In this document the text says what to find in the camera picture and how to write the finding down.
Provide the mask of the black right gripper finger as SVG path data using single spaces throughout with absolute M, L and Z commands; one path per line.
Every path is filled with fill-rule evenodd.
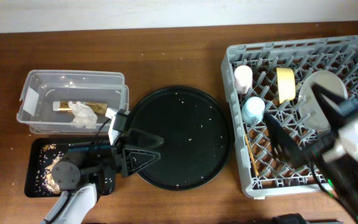
M 263 121 L 267 127 L 273 157 L 291 165 L 303 165 L 300 148 L 280 123 L 268 112 L 264 113 Z
M 343 115 L 330 102 L 332 101 L 335 106 L 339 106 L 346 99 L 317 83 L 312 84 L 311 89 L 330 127 L 340 128 L 343 125 Z

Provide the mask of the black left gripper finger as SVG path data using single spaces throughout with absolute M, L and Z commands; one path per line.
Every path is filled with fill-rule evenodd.
M 132 176 L 161 159 L 159 152 L 124 148 L 122 175 Z
M 129 129 L 122 138 L 125 144 L 143 149 L 155 149 L 164 144 L 162 137 L 140 129 Z

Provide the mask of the grey plate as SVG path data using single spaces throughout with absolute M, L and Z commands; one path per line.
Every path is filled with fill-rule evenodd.
M 299 100 L 306 100 L 298 109 L 301 118 L 306 118 L 304 124 L 316 131 L 325 131 L 330 128 L 322 109 L 320 108 L 311 89 L 312 84 L 318 84 L 347 99 L 347 90 L 343 81 L 333 72 L 320 70 L 312 73 L 302 84 Z

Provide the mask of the wooden chopstick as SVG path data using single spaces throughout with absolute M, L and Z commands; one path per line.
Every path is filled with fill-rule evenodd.
M 247 146 L 247 149 L 248 149 L 248 152 L 249 152 L 249 157 L 250 157 L 250 160 L 251 160 L 251 163 L 252 163 L 252 168 L 254 170 L 255 176 L 258 177 L 259 172 L 257 170 L 257 166 L 256 166 L 256 163 L 255 163 L 255 159 L 254 159 L 254 156 L 253 156 L 253 153 L 252 153 L 252 148 L 250 146 L 250 142 L 249 142 L 249 138 L 248 138 L 247 134 L 245 134 L 244 139 L 245 139 L 246 146 Z

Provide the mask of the gold chopstick wrapper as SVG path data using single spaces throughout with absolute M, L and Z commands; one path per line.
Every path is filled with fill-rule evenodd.
M 70 109 L 68 103 L 69 101 L 54 101 L 52 103 L 52 109 L 53 111 L 57 112 L 71 113 L 72 109 Z M 98 114 L 105 114 L 108 107 L 107 103 L 95 103 L 86 101 L 82 101 L 81 103 L 89 106 L 95 113 Z

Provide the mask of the blue cup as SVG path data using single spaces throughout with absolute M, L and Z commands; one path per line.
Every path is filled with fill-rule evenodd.
M 242 119 L 246 124 L 252 125 L 261 122 L 265 110 L 263 99 L 253 96 L 250 97 L 241 109 Z

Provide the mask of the white napkin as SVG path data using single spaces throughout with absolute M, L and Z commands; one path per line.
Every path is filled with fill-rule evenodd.
M 76 128 L 94 129 L 96 127 L 98 117 L 89 106 L 80 101 L 69 101 L 68 107 L 74 115 L 74 119 L 71 123 Z

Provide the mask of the yellow bowl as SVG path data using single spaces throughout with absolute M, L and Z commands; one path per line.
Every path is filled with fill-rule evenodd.
M 278 99 L 280 103 L 296 96 L 295 75 L 290 68 L 277 68 Z

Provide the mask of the pink cup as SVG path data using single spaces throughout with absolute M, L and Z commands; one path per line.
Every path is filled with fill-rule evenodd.
M 247 65 L 240 65 L 234 70 L 234 86 L 238 94 L 244 95 L 253 84 L 252 69 Z

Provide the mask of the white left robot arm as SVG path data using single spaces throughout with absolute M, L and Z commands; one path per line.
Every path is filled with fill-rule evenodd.
M 139 129 L 114 131 L 111 138 L 70 144 L 51 168 L 60 198 L 42 223 L 81 223 L 102 195 L 115 189 L 116 174 L 130 177 L 160 160 L 163 138 Z

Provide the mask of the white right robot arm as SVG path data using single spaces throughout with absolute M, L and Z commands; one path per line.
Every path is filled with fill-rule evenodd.
M 314 97 L 330 130 L 317 141 L 300 148 L 269 113 L 264 113 L 273 157 L 297 169 L 319 170 L 333 189 L 322 192 L 333 198 L 358 223 L 358 99 L 345 99 L 314 84 Z

